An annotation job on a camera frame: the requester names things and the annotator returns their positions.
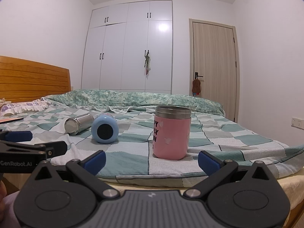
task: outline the brown bag hanging on door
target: brown bag hanging on door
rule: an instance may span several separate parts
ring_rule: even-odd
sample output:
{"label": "brown bag hanging on door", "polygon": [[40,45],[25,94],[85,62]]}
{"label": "brown bag hanging on door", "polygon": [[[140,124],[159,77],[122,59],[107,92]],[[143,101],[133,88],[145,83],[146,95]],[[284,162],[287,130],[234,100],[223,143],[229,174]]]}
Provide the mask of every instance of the brown bag hanging on door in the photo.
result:
{"label": "brown bag hanging on door", "polygon": [[199,94],[201,91],[201,81],[199,79],[192,81],[192,93]]}

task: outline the electrical socket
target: electrical socket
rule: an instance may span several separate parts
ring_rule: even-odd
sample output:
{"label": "electrical socket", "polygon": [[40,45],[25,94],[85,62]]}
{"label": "electrical socket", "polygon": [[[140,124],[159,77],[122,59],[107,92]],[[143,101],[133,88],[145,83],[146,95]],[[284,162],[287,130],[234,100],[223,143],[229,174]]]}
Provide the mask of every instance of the electrical socket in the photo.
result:
{"label": "electrical socket", "polygon": [[304,120],[293,117],[291,119],[291,126],[296,128],[304,129]]}

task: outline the pillow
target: pillow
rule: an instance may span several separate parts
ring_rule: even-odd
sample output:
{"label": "pillow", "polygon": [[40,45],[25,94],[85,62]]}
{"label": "pillow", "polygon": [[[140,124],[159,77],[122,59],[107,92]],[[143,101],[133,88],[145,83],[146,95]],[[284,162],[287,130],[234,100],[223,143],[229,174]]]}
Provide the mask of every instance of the pillow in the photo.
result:
{"label": "pillow", "polygon": [[48,106],[49,105],[47,102],[41,100],[36,100],[32,102],[5,104],[0,108],[0,117],[11,116],[18,113],[38,112],[46,109]]}

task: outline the pink cup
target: pink cup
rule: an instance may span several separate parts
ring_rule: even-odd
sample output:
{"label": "pink cup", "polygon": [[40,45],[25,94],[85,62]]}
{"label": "pink cup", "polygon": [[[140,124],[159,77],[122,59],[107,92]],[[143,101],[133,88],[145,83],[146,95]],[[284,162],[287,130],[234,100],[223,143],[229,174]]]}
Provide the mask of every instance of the pink cup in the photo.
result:
{"label": "pink cup", "polygon": [[186,156],[191,110],[180,106],[158,106],[154,116],[153,153],[156,157],[180,160]]}

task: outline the blue cylindrical object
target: blue cylindrical object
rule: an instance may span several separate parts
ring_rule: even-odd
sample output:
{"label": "blue cylindrical object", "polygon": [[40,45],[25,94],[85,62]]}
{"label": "blue cylindrical object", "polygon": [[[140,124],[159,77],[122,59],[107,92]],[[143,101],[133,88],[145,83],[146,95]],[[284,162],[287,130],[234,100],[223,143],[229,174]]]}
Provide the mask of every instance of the blue cylindrical object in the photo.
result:
{"label": "blue cylindrical object", "polygon": [[102,144],[109,144],[118,137],[118,124],[114,117],[103,114],[97,117],[91,128],[94,140]]}

